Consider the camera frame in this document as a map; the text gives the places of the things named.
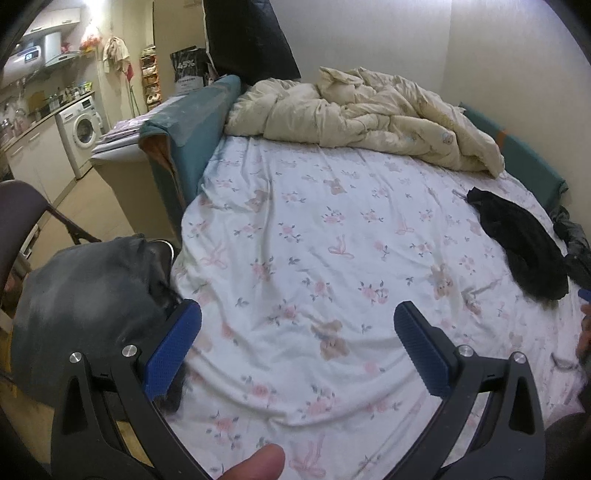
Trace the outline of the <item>person's right hand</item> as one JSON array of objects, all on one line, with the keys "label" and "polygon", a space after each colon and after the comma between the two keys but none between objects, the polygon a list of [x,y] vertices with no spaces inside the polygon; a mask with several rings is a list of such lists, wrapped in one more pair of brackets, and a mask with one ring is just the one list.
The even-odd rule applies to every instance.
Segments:
[{"label": "person's right hand", "polygon": [[581,321],[581,334],[576,347],[576,356],[581,363],[584,363],[586,357],[590,354],[591,306],[589,304],[582,305],[581,312],[584,314],[584,317]]}]

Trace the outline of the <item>person's left hand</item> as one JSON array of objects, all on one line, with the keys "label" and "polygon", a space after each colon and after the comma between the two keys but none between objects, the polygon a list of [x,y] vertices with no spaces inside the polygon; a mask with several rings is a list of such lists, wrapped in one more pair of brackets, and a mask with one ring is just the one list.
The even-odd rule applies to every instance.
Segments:
[{"label": "person's left hand", "polygon": [[284,464],[286,455],[283,448],[268,444],[230,468],[219,480],[277,480],[283,474]]}]

